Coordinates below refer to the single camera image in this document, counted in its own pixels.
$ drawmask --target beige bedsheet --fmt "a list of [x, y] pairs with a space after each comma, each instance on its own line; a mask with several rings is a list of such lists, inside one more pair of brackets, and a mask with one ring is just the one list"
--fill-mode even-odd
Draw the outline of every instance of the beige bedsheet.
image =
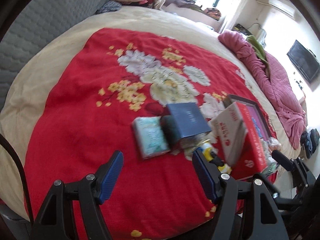
[[[217, 33], [200, 28], [196, 23], [170, 13], [124, 6], [120, 11], [95, 15], [75, 25], [35, 55], [17, 75], [0, 114], [0, 129], [17, 151], [23, 165], [32, 130], [43, 113], [50, 90], [58, 82], [71, 59], [83, 48], [88, 38], [104, 27], [170, 36], [207, 49], [231, 61], [240, 68], [252, 86], [255, 97], [268, 113], [285, 155], [288, 158], [298, 156], [299, 151], [291, 147], [273, 106], [245, 66], [218, 41]], [[0, 149], [0, 178], [0, 198], [13, 211], [28, 219], [18, 170], [2, 147]]]

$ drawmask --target metal screw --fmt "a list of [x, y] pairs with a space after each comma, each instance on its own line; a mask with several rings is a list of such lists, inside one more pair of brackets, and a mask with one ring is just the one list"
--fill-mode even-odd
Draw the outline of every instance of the metal screw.
[[255, 179], [254, 180], [254, 183], [258, 186], [261, 186], [262, 185], [262, 180], [261, 179]]
[[221, 178], [224, 179], [224, 180], [228, 180], [228, 179], [230, 179], [230, 175], [227, 174], [227, 173], [222, 173], [221, 174]]
[[59, 186], [59, 185], [61, 185], [61, 183], [62, 183], [62, 181], [60, 179], [57, 179], [53, 184], [55, 186]]
[[85, 178], [87, 180], [93, 180], [96, 176], [94, 174], [88, 174]]

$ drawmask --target red and white box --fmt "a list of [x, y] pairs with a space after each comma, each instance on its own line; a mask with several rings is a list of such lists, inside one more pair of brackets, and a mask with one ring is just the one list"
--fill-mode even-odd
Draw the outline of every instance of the red and white box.
[[260, 138], [244, 104], [232, 103], [213, 122], [220, 139], [223, 159], [232, 167], [233, 178], [246, 179], [266, 168]]

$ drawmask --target padded headboard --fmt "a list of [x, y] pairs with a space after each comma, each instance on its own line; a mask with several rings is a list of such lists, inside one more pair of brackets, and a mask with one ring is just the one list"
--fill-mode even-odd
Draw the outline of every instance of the padded headboard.
[[93, 15], [107, 0], [32, 0], [0, 42], [0, 110], [14, 78], [49, 42]]

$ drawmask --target television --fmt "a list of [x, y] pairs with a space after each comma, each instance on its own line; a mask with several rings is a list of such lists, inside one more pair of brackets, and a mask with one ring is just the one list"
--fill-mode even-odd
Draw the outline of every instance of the television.
[[318, 76], [320, 64], [316, 56], [297, 40], [287, 53], [287, 56], [309, 84]]

